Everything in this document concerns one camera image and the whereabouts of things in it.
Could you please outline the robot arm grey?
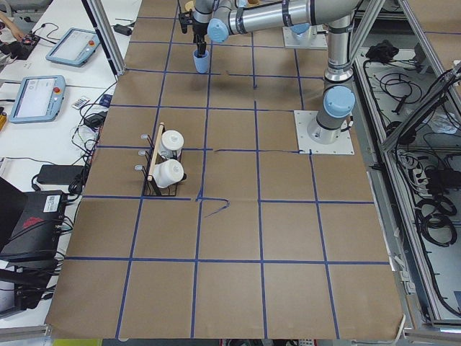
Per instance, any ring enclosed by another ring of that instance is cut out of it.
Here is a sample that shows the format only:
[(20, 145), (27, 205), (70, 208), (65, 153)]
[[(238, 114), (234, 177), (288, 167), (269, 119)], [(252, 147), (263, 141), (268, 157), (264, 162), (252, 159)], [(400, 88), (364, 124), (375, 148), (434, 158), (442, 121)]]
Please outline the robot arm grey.
[(323, 106), (307, 126), (312, 141), (329, 145), (345, 131), (344, 121), (356, 99), (346, 85), (352, 78), (350, 52), (353, 14), (358, 1), (276, 1), (258, 5), (251, 1), (195, 1), (179, 13), (183, 33), (193, 31), (195, 58), (206, 55), (206, 42), (222, 43), (231, 35), (244, 35), (280, 27), (288, 48), (326, 49)]

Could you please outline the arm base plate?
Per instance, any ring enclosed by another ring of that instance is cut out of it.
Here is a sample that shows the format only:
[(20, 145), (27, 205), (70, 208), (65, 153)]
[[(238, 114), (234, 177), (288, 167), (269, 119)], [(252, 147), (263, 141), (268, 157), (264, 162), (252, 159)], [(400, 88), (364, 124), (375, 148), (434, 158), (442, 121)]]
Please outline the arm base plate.
[(286, 48), (327, 50), (326, 34), (321, 25), (309, 27), (301, 34), (296, 34), (288, 27), (283, 27), (282, 31)]
[(326, 130), (317, 122), (318, 111), (295, 110), (298, 151), (301, 154), (354, 155), (346, 121), (336, 130)]

